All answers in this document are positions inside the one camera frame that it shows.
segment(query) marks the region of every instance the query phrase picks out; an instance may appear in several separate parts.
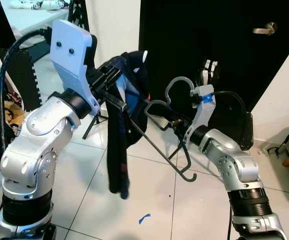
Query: black cable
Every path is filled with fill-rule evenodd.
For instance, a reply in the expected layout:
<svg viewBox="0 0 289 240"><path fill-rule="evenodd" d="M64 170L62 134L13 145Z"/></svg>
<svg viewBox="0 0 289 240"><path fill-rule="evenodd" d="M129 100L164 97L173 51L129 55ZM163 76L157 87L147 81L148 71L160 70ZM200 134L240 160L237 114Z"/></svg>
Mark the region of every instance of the black cable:
<svg viewBox="0 0 289 240"><path fill-rule="evenodd" d="M235 99L237 99L237 101L239 102L241 106L241 110L242 110L242 130L241 130L241 136L240 136L240 142L242 142L245 136L245 132L246 132L246 118L247 118L247 109L246 109L244 101L238 94L236 94L233 91L215 91L211 93L211 95L230 95L234 97Z"/></svg>
<svg viewBox="0 0 289 240"><path fill-rule="evenodd" d="M6 55L3 58L1 69L0 69L0 129L1 129L1 141L2 141L2 151L4 152L7 148L7 140L6 140L6 114L5 114L5 95L4 95L4 84L5 84L5 76L7 71L8 63L12 57L12 55L19 49L20 45L24 43L29 38L32 38L37 35L44 36L47 32L46 29L39 29L32 32L27 33L22 36L20 39L14 42L9 50L6 52Z"/></svg>
<svg viewBox="0 0 289 240"><path fill-rule="evenodd" d="M227 240L230 240L232 221L233 221L233 207L230 204L229 227L228 227L228 235L226 238Z"/></svg>

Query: blue tape piece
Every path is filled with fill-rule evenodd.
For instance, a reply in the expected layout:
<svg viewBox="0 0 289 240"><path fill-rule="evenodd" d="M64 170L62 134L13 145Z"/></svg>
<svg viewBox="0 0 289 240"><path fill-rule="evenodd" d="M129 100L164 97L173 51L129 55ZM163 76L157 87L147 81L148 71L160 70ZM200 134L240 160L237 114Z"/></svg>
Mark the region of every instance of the blue tape piece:
<svg viewBox="0 0 289 240"><path fill-rule="evenodd" d="M151 214L148 213L147 215L143 216L143 217L139 220L139 224L141 224L146 217L151 217Z"/></svg>
<svg viewBox="0 0 289 240"><path fill-rule="evenodd" d="M213 101L213 96L211 95L211 93L208 94L208 95L204 95L204 96L202 96L201 98L202 98L202 101L203 101L204 104Z"/></svg>

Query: silver door handle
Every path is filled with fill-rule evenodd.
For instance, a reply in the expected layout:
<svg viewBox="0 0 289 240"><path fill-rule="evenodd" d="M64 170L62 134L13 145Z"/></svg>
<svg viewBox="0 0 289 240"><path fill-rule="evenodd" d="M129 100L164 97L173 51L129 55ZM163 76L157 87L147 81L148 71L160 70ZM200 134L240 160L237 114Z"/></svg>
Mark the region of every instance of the silver door handle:
<svg viewBox="0 0 289 240"><path fill-rule="evenodd" d="M278 26L275 22L269 22L267 25L265 25L265 28L254 28L252 32L254 34L265 34L265 35L272 35L274 34L278 29Z"/></svg>

